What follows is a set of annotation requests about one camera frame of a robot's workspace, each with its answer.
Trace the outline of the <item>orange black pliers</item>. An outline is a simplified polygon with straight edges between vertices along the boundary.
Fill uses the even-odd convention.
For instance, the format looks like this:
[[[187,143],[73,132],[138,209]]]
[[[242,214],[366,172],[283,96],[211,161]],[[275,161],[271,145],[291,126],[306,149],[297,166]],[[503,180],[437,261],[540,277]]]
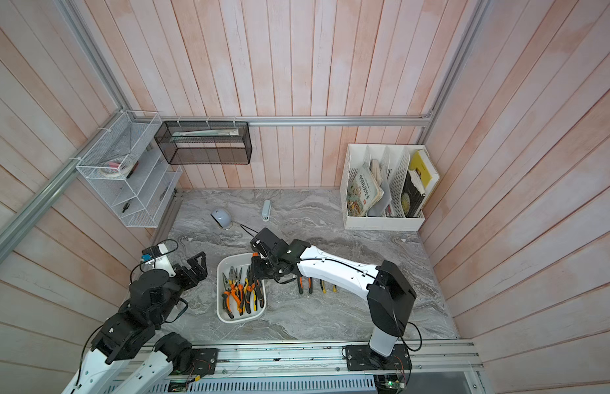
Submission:
[[[313,279],[311,277],[299,277],[298,278],[298,293],[303,295],[305,293],[312,294],[313,293]]]

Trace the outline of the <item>white plastic storage box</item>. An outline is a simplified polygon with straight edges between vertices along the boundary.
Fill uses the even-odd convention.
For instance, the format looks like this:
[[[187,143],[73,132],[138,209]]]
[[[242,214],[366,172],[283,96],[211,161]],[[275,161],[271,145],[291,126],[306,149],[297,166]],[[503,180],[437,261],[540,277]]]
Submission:
[[[266,310],[266,290],[252,275],[252,263],[260,259],[259,253],[236,254],[218,264],[216,313],[223,323],[251,321]]]

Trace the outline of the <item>yellow black pliers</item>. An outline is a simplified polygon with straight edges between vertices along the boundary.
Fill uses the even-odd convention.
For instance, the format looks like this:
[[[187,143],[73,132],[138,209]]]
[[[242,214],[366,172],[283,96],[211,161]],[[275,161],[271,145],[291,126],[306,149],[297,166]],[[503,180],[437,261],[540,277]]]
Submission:
[[[321,291],[326,294],[328,292],[337,292],[337,287],[335,284],[320,280],[319,286],[321,287]]]

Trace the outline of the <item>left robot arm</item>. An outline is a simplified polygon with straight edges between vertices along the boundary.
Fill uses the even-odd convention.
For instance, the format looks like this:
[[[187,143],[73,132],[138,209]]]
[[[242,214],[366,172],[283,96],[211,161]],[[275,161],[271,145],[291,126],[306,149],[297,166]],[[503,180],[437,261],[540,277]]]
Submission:
[[[85,344],[78,371],[65,393],[103,393],[111,386],[156,331],[169,322],[173,308],[183,301],[182,293],[207,278],[206,254],[195,254],[185,266],[175,264],[172,269],[172,273],[152,269],[129,285],[129,300]],[[173,373],[184,377],[186,385],[197,382],[214,374],[217,353],[216,348],[194,349],[178,333],[169,333],[115,392],[147,393]]]

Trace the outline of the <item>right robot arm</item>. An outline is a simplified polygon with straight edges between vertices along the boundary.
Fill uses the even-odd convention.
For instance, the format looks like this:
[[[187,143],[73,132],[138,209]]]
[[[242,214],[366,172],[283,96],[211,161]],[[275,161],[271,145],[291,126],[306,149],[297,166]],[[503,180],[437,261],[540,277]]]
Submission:
[[[319,279],[341,287],[367,302],[374,329],[369,340],[371,353],[392,355],[403,339],[417,298],[415,290],[400,267],[388,260],[363,264],[329,254],[313,244],[294,239],[290,243],[262,228],[250,241],[258,254],[252,259],[255,279],[279,284],[300,277]]]

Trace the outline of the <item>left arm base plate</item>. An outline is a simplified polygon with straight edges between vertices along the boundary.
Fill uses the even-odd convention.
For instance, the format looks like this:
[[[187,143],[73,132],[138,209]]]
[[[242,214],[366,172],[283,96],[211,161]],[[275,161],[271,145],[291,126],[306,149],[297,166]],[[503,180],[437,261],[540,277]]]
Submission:
[[[204,377],[216,371],[219,350],[217,348],[198,348],[184,350],[174,359],[173,375]]]

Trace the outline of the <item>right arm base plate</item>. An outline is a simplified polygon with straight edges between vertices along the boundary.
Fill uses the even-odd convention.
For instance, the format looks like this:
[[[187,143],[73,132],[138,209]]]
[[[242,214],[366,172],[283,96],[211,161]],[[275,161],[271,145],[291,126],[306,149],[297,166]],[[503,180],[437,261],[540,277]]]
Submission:
[[[413,366],[408,348],[403,344],[395,344],[390,356],[381,356],[369,345],[348,345],[344,349],[349,371],[395,371],[408,372]]]

